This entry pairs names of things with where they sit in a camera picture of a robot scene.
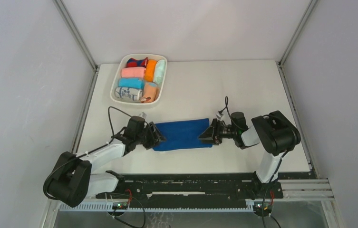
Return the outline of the blue microfiber towel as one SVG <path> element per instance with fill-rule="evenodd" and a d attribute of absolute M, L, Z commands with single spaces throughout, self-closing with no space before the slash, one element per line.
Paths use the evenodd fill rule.
<path fill-rule="evenodd" d="M 212 144 L 202 143 L 198 136 L 209 126 L 208 118 L 186 121 L 175 121 L 155 124 L 160 133 L 166 138 L 153 150 L 166 152 L 181 149 L 211 148 Z"/>

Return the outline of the orange towel with blue dots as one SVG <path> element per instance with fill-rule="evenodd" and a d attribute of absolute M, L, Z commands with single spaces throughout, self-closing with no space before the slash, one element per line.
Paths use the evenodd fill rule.
<path fill-rule="evenodd" d="M 144 89 L 143 89 L 143 96 L 140 99 L 141 103 L 152 103 L 157 94 L 157 84 L 152 82 L 145 83 Z"/>

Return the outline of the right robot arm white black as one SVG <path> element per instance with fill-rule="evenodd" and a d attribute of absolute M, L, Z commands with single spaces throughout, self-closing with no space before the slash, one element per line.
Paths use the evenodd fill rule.
<path fill-rule="evenodd" d="M 242 112 L 230 114 L 231 124 L 217 118 L 198 136 L 204 144 L 219 145 L 223 139 L 232 139 L 236 147 L 246 149 L 261 144 L 265 150 L 263 159 L 255 172 L 257 181 L 252 192 L 263 198 L 271 191 L 270 182 L 278 178 L 279 167 L 285 155 L 301 142 L 298 129 L 280 111 L 252 118 L 252 125 L 246 124 Z"/>

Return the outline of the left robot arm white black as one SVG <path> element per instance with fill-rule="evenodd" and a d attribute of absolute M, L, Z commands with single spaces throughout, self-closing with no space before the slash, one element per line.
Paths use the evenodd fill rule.
<path fill-rule="evenodd" d="M 122 176 L 115 172 L 94 172 L 129 154 L 138 145 L 152 149 L 165 141 L 155 123 L 132 116 L 127 126 L 112 135 L 104 145 L 81 154 L 62 153 L 44 181 L 43 193 L 47 198 L 60 200 L 70 207 L 78 206 L 87 197 L 105 192 L 120 198 L 126 191 L 125 184 L 120 182 Z"/>

